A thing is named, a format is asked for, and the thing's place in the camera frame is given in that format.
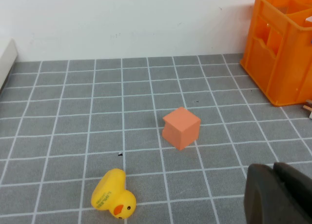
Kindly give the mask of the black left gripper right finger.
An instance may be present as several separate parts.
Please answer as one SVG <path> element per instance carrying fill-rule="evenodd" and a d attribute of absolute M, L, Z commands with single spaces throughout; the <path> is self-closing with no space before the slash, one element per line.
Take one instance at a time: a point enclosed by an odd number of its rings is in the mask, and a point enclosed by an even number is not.
<path fill-rule="evenodd" d="M 274 163 L 273 172 L 288 195 L 293 208 L 312 223 L 312 180 L 286 163 Z"/>

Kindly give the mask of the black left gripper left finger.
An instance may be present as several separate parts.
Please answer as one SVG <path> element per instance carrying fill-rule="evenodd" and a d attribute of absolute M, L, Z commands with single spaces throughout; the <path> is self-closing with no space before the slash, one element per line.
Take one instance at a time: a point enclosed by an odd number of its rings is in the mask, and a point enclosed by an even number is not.
<path fill-rule="evenodd" d="M 264 164 L 248 167 L 244 210 L 248 224 L 303 224 L 305 219 L 293 208 L 273 172 Z"/>

